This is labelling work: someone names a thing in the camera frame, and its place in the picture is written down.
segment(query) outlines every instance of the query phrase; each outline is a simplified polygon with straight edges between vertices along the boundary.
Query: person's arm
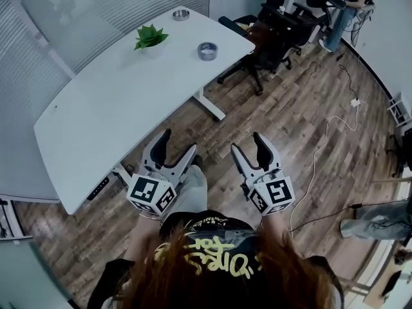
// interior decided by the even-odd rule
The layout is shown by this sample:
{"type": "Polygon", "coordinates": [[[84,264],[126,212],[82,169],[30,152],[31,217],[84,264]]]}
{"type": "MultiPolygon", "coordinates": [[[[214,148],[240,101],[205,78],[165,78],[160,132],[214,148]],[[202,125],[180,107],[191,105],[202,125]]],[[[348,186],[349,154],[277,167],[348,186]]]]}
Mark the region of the person's arm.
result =
{"type": "Polygon", "coordinates": [[[288,234],[288,228],[280,213],[273,213],[262,217],[263,230],[276,240],[279,244],[283,243],[283,236],[288,234]]]}
{"type": "Polygon", "coordinates": [[[139,217],[135,228],[130,233],[129,246],[124,254],[124,259],[138,261],[141,255],[146,255],[151,250],[151,242],[159,238],[160,221],[139,217]]]}
{"type": "Polygon", "coordinates": [[[159,237],[160,221],[140,216],[135,228],[130,232],[129,246],[123,259],[106,264],[94,291],[88,301],[88,309],[101,309],[104,301],[113,297],[119,283],[143,255],[146,255],[159,237]]]}
{"type": "Polygon", "coordinates": [[[346,1],[346,6],[351,8],[363,8],[365,7],[366,0],[358,0],[355,3],[351,3],[350,1],[346,1]]]}

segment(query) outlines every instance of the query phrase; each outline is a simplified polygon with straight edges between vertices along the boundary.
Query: wooden floor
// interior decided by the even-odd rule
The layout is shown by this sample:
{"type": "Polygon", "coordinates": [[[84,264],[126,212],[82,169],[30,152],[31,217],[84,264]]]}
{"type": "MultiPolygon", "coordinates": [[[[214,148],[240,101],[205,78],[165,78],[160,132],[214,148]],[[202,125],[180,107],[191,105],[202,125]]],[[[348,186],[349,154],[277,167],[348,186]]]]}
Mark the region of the wooden floor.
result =
{"type": "MultiPolygon", "coordinates": [[[[389,177],[395,166],[395,158],[384,152],[395,128],[386,111],[388,100],[367,69],[351,53],[348,55],[353,88],[361,100],[367,98],[367,103],[360,106],[356,132],[338,120],[331,122],[330,140],[317,157],[316,177],[309,196],[294,214],[294,226],[349,204],[394,197],[392,184],[369,186],[373,178],[389,177]]],[[[282,67],[277,75],[262,73],[265,92],[260,97],[254,94],[250,76],[242,71],[224,86],[210,83],[205,96],[226,113],[222,122],[214,121],[195,100],[190,100],[153,131],[124,163],[137,169],[146,143],[170,127],[170,161],[192,142],[199,145],[209,184],[209,207],[257,226],[260,217],[243,197],[239,187],[242,177],[229,154],[230,144],[237,143],[253,158],[256,148],[251,134],[258,131],[265,135],[279,150],[285,174],[291,177],[300,200],[312,177],[313,153],[324,143],[328,119],[337,115],[355,127],[356,109],[350,106],[354,95],[336,56],[308,45],[302,56],[293,56],[292,71],[282,67]]],[[[128,233],[138,219],[138,212],[125,196],[122,184],[115,180],[72,216],[61,205],[16,205],[26,233],[34,236],[54,272],[83,307],[106,262],[125,251],[128,233]]],[[[287,222],[290,211],[284,214],[287,222]]],[[[349,214],[344,212],[307,225],[295,232],[295,241],[305,256],[324,255],[336,274],[351,279],[367,258],[372,242],[339,237],[339,221],[349,214]]]]}

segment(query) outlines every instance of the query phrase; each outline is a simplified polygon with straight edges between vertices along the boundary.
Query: jeans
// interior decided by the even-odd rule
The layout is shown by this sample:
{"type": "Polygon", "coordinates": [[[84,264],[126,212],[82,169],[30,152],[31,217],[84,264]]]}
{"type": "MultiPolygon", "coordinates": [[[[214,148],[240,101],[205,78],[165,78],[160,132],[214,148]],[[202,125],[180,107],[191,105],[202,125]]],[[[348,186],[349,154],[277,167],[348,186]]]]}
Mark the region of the jeans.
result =
{"type": "Polygon", "coordinates": [[[345,238],[404,240],[412,225],[406,206],[407,201],[361,207],[356,210],[356,220],[342,220],[341,234],[345,238]]]}
{"type": "Polygon", "coordinates": [[[346,7],[344,10],[339,12],[339,16],[333,26],[332,33],[324,42],[325,47],[330,51],[334,52],[337,49],[339,42],[341,41],[343,31],[346,30],[349,22],[355,17],[356,11],[356,8],[346,7]]]}
{"type": "Polygon", "coordinates": [[[190,165],[180,178],[182,188],[166,217],[176,212],[199,213],[207,211],[207,180],[196,165],[190,165]]]}

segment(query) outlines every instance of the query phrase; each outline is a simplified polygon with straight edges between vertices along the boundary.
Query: shoe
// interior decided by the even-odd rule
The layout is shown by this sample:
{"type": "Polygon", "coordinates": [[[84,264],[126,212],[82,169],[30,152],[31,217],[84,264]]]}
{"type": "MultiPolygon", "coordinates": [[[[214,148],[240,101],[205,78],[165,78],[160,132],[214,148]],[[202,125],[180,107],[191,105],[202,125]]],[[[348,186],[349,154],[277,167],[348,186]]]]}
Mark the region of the shoe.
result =
{"type": "Polygon", "coordinates": [[[332,52],[331,50],[329,50],[328,48],[326,48],[326,46],[324,45],[324,42],[323,42],[322,39],[319,39],[319,44],[320,44],[320,45],[322,46],[322,48],[323,48],[324,50],[326,50],[327,52],[329,52],[329,53],[332,52]]]}

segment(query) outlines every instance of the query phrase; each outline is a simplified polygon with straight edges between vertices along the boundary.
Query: roll of tape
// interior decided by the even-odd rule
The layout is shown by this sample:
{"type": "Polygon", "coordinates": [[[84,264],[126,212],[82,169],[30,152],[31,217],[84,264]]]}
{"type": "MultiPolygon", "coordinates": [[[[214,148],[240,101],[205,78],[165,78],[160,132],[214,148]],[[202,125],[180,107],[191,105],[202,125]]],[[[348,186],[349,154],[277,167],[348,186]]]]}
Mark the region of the roll of tape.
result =
{"type": "Polygon", "coordinates": [[[218,56],[218,45],[213,42],[203,42],[198,46],[198,54],[203,61],[213,61],[218,56]]]}

